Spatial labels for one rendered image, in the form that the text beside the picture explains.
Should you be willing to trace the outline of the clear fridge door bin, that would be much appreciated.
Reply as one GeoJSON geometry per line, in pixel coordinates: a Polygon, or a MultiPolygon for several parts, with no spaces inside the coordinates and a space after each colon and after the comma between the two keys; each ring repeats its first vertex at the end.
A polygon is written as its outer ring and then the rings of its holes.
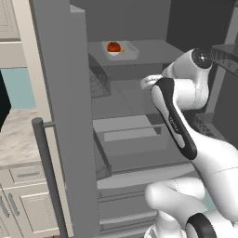
{"type": "Polygon", "coordinates": [[[111,95],[111,77],[91,55],[88,55],[90,95],[93,99],[111,95]]]}
{"type": "Polygon", "coordinates": [[[97,180],[109,178],[112,175],[112,166],[108,161],[103,147],[101,146],[96,131],[93,131],[93,137],[95,142],[96,178],[97,180]]]}

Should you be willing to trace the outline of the cream wall cupboard door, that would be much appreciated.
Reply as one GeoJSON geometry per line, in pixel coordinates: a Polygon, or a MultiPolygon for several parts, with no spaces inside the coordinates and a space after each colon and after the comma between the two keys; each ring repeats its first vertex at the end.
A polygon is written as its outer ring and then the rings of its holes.
{"type": "Polygon", "coordinates": [[[0,0],[0,41],[19,40],[20,34],[11,0],[0,0]]]}

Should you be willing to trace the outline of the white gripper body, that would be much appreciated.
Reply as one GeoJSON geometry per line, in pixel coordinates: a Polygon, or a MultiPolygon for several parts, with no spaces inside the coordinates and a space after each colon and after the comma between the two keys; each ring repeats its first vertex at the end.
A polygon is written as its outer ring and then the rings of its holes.
{"type": "Polygon", "coordinates": [[[142,89],[151,89],[152,86],[162,78],[163,76],[161,74],[154,74],[154,75],[149,75],[143,78],[140,81],[140,87],[142,89]]]}

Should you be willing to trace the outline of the grey fridge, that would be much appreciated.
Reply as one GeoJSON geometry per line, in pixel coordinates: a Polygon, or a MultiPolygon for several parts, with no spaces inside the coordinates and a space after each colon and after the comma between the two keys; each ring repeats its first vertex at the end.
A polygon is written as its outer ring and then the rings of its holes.
{"type": "MultiPolygon", "coordinates": [[[[204,107],[185,110],[183,115],[198,133],[228,142],[213,125],[213,114],[206,112],[206,107],[218,69],[212,48],[226,39],[234,0],[70,1],[86,13],[88,55],[111,77],[111,95],[91,97],[92,126],[98,119],[160,114],[153,105],[151,91],[142,89],[140,81],[162,73],[184,53],[199,48],[212,59],[208,99],[204,107]],[[138,58],[108,60],[101,43],[124,40],[139,50],[138,58]]],[[[168,179],[198,178],[188,161],[184,165],[112,172],[109,178],[97,180],[99,238],[144,238],[157,218],[157,211],[146,201],[147,186],[168,179]]]]}

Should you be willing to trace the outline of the cream drawer front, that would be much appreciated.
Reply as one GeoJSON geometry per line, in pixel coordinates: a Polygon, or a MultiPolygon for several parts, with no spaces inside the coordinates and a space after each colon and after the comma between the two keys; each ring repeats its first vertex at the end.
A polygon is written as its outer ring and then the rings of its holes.
{"type": "Polygon", "coordinates": [[[6,168],[0,170],[0,184],[3,188],[18,186],[23,183],[45,181],[45,172],[41,165],[24,166],[16,168],[6,168]],[[18,178],[18,174],[39,172],[35,177],[18,178]]]}

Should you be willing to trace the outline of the dark grey fridge door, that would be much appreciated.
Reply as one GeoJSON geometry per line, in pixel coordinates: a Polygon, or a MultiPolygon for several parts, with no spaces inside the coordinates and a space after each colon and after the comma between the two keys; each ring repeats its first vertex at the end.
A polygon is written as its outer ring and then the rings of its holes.
{"type": "Polygon", "coordinates": [[[231,14],[226,39],[214,45],[212,55],[218,66],[206,112],[223,138],[238,148],[238,0],[231,14]]]}

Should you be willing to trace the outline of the black appliance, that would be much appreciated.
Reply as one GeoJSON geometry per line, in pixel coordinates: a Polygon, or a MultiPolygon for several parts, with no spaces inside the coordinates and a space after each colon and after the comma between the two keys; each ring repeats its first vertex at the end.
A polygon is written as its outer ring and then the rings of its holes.
{"type": "Polygon", "coordinates": [[[0,71],[0,131],[11,110],[11,103],[7,94],[7,88],[0,71]]]}

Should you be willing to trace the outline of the red tomato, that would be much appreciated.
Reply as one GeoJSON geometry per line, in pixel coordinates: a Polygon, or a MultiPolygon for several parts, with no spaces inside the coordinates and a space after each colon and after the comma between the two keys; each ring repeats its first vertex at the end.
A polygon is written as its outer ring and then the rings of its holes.
{"type": "Polygon", "coordinates": [[[107,46],[109,52],[120,52],[121,46],[117,42],[110,42],[107,46]]]}

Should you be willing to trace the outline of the grey fridge drawer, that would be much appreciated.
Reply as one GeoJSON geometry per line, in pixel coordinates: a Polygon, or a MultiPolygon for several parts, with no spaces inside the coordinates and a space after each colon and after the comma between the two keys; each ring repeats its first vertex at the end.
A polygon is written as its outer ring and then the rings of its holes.
{"type": "Polygon", "coordinates": [[[113,173],[189,163],[158,113],[98,119],[93,126],[113,173]]]}

